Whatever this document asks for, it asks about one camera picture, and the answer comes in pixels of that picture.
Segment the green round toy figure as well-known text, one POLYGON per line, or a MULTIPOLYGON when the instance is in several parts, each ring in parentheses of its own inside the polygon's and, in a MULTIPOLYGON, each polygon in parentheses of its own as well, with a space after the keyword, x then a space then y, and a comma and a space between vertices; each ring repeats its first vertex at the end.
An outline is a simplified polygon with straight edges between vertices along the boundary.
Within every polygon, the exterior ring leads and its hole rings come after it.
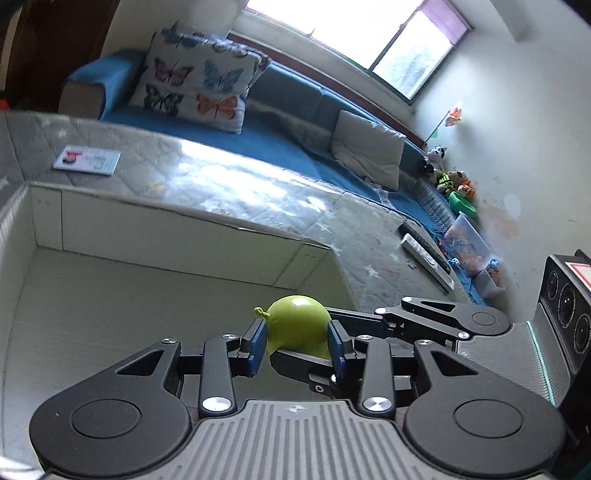
POLYGON ((269 308, 253 309, 266 322, 266 352, 283 349, 329 360, 328 326, 332 321, 325 306, 316 299, 290 295, 269 308))

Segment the clear plastic toy bin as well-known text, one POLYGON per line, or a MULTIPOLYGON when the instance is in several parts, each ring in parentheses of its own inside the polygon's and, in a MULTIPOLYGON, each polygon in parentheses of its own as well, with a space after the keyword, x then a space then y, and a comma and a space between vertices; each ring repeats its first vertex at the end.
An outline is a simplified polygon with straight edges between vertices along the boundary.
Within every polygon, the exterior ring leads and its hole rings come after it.
POLYGON ((493 300, 505 290, 501 280, 501 259, 481 237, 467 215, 459 214, 445 233, 444 243, 483 299, 493 300))

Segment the white remote control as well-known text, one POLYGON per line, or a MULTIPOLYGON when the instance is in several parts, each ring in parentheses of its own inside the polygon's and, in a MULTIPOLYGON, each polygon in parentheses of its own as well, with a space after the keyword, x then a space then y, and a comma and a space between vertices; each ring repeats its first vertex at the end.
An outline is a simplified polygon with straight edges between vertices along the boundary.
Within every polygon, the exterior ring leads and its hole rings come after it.
POLYGON ((455 282, 453 278, 412 235, 405 234, 401 241, 401 246, 403 246, 403 248, 407 250, 447 292, 453 292, 455 290, 455 282))

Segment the grey cardboard box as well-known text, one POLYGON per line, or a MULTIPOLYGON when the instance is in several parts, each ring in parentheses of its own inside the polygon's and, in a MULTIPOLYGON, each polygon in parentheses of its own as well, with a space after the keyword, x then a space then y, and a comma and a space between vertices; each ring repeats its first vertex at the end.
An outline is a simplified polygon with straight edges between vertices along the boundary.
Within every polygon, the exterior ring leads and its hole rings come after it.
POLYGON ((1 453, 35 465, 28 424, 59 391, 164 338, 242 333, 256 307, 353 309, 335 250, 252 222, 23 185, 1 208, 1 453))

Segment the black remote control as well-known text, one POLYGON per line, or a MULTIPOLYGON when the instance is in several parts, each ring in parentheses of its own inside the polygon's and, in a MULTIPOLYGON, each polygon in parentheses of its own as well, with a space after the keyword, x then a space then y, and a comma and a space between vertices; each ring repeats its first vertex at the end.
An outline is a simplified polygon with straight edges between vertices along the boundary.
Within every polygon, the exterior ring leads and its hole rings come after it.
POLYGON ((422 235, 422 231, 417 229, 417 224, 412 221, 404 220, 399 230, 404 234, 411 235, 433 258, 434 260, 448 273, 451 273, 451 266, 444 257, 439 248, 433 247, 427 238, 422 235))

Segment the green bowl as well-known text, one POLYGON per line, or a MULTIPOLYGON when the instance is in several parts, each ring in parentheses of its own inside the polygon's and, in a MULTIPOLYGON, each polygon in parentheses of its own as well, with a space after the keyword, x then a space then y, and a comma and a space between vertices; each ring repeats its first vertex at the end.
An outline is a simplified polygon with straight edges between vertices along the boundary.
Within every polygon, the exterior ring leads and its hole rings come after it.
POLYGON ((477 217, 477 209, 459 192, 452 192, 448 198, 452 210, 458 214, 463 213, 469 218, 477 217))

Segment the stuffed toys pile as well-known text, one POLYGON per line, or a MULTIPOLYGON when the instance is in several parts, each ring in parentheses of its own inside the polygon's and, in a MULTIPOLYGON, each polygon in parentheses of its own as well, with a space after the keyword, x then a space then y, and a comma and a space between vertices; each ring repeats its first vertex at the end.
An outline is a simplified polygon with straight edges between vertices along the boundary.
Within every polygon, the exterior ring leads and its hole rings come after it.
POLYGON ((461 170, 443 170, 443 160, 447 148, 435 146, 426 154, 425 172, 430 182, 444 196, 449 197, 453 192, 464 198, 472 198, 476 190, 466 172, 461 170))

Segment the quilted grey table cover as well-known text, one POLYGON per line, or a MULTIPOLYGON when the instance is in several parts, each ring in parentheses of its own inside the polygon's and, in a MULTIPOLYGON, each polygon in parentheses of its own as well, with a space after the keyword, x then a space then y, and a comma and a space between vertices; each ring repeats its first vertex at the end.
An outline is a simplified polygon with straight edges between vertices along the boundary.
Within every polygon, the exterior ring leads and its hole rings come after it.
POLYGON ((320 180, 207 145, 133 127, 35 112, 1 114, 1 197, 25 182, 111 193, 242 219, 332 247, 356 309, 405 296, 466 303, 401 246, 400 211, 320 180), (68 144, 116 150, 115 173, 64 173, 52 165, 68 144))

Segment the white cushion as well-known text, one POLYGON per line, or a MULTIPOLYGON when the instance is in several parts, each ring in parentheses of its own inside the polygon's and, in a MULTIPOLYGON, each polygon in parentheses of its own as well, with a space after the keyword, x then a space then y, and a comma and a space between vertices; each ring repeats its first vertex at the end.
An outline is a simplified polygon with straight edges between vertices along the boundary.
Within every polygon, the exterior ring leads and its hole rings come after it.
POLYGON ((398 191, 406 139, 396 130, 341 110, 331 150, 335 159, 356 175, 398 191))

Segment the colourful pinwheel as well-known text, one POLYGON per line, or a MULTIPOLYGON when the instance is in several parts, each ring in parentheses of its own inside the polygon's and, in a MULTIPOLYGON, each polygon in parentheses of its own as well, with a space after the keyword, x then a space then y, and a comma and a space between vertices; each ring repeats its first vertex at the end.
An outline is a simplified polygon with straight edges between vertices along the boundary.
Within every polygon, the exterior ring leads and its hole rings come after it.
POLYGON ((435 139, 439 135, 439 129, 441 127, 453 127, 459 124, 462 121, 463 109, 460 106, 456 106, 446 112, 443 118, 438 122, 438 124, 433 128, 430 135, 426 139, 426 142, 429 142, 431 139, 435 139))

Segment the id card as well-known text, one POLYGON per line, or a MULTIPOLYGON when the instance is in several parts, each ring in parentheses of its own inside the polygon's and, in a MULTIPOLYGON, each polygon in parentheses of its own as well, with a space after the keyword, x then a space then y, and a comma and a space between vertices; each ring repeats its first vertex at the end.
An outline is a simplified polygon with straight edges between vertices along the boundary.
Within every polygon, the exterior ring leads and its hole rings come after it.
POLYGON ((66 145, 53 163, 55 170, 112 176, 121 153, 79 145, 66 145))

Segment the blue sofa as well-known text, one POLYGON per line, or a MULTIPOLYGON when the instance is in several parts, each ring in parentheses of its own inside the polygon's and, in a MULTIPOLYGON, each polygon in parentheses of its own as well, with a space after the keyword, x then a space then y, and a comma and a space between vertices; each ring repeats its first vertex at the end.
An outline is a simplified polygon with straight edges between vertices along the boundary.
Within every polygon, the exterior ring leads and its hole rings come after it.
POLYGON ((363 179, 332 155, 332 130, 339 112, 355 112, 345 98, 279 64, 253 86, 242 131, 215 128, 129 104, 144 69, 141 51, 122 50, 72 73, 58 110, 77 119, 133 127, 200 143, 263 161, 398 210, 427 239, 441 242, 454 216, 443 197, 423 176, 424 157, 412 143, 404 146, 400 186, 393 191, 363 179))

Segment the butterfly print pillow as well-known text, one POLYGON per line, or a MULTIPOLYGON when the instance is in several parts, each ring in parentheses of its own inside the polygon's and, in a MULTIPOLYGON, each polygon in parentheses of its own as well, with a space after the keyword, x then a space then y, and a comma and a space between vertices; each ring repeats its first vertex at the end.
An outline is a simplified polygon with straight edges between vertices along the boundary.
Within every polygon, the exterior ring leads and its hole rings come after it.
POLYGON ((270 58, 226 39, 163 29, 152 37, 129 104, 239 134, 270 58))

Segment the window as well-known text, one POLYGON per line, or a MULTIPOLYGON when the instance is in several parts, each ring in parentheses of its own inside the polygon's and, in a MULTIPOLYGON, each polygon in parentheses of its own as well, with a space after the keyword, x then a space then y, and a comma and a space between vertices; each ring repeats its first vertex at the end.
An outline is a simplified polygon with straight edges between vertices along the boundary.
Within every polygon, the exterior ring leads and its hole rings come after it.
POLYGON ((341 81, 356 69, 412 104, 471 26, 450 1, 249 1, 232 30, 341 81))

